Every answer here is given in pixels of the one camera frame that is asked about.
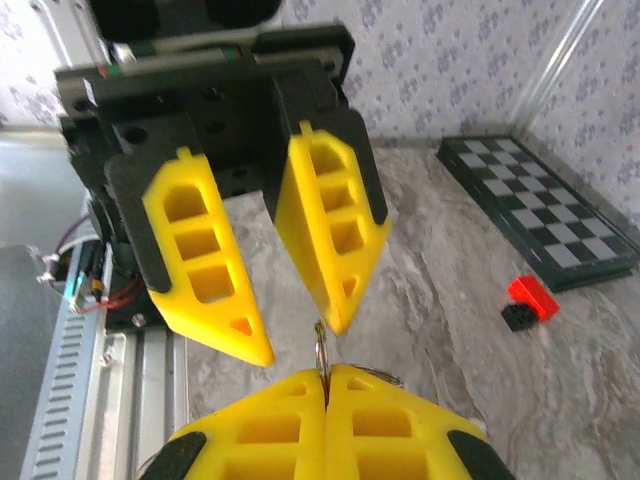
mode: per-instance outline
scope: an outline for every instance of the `metal ring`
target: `metal ring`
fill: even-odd
[[[356,363],[352,363],[351,366],[359,368],[360,370],[367,372],[369,375],[373,375],[374,377],[379,378],[383,382],[390,383],[394,387],[404,388],[404,382],[402,381],[402,379],[396,377],[395,375],[391,375],[389,372],[385,372],[384,370],[380,370],[377,368],[365,367]]]
[[[314,326],[316,331],[316,368],[320,373],[325,400],[329,399],[329,354],[327,353],[327,334],[322,320]]]

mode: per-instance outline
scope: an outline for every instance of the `black and white checkered board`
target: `black and white checkered board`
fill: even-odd
[[[631,273],[631,241],[514,139],[444,138],[438,158],[552,291]]]

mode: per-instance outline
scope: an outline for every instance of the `yellow 3d-printed finger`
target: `yellow 3d-printed finger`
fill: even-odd
[[[515,480],[471,422],[346,365],[326,411],[302,371],[182,428],[154,463],[149,479]]]
[[[484,439],[468,420],[347,365],[331,370],[326,425],[335,480],[472,480],[448,434]]]
[[[356,314],[391,230],[376,224],[354,150],[301,124],[289,141],[275,227],[320,312],[338,335]]]
[[[324,391],[306,370],[197,420],[202,432],[187,480],[324,480]]]
[[[249,277],[209,162],[177,151],[143,196],[171,279],[150,296],[169,327],[259,366],[273,363]]]

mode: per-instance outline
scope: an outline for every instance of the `cable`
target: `cable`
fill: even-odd
[[[78,227],[82,225],[84,222],[86,222],[87,220],[89,220],[89,214],[85,213],[79,219],[77,219],[75,222],[69,225],[69,228],[67,228],[67,230],[62,234],[62,237],[60,237],[60,240],[58,240],[56,248],[54,248],[53,251],[57,253],[60,250],[62,250],[62,246],[64,245],[64,242],[69,240],[69,237],[71,236],[71,234],[75,232],[78,229]]]
[[[91,293],[99,302],[102,299],[102,292],[104,292],[104,284],[102,283],[102,275],[104,273],[104,261],[107,256],[107,244],[102,242],[99,250],[93,256],[93,263],[91,265]]]
[[[89,214],[85,213],[80,218],[78,218],[75,222],[73,222],[67,230],[62,234],[60,240],[56,244],[56,247],[53,249],[53,254],[42,257],[42,260],[45,262],[45,270],[42,275],[36,277],[38,283],[51,282],[54,280],[56,276],[56,272],[58,271],[58,262],[60,260],[60,252],[64,252],[63,248],[66,247],[65,242],[69,239],[69,237],[75,232],[80,225],[86,222],[89,219]]]
[[[77,308],[76,312],[87,313],[93,310],[97,310],[98,308],[105,308],[107,310],[116,310],[118,308],[122,308],[129,305],[144,290],[144,282],[141,282],[139,287],[131,295],[129,295],[126,298],[122,298],[122,297],[124,297],[127,294],[127,292],[129,292],[136,285],[136,283],[138,283],[139,279],[140,279],[140,276],[136,275],[126,287],[124,287],[118,293],[109,297],[106,301],[94,303],[93,305],[86,308]]]
[[[86,242],[91,242],[92,240],[100,240],[100,238],[98,238],[98,235],[96,235],[95,233],[75,238],[62,245],[59,250],[56,250],[56,254],[58,255],[58,257],[61,257],[63,253],[71,250],[73,247],[77,247],[78,245],[82,245]]]

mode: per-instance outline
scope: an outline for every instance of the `floral wallpaper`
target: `floral wallpaper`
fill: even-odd
[[[571,2],[285,0],[282,20],[341,20],[356,40],[345,86],[373,137],[424,143],[506,128]]]
[[[640,226],[640,0],[605,2],[527,137]]]
[[[29,2],[0,0],[0,126],[54,127],[62,111],[51,41]]]
[[[578,0],[284,0],[274,25],[340,20],[345,92],[382,144],[499,133]],[[55,127],[57,60],[27,1],[0,0],[0,125]],[[640,225],[640,0],[605,2],[530,135]]]

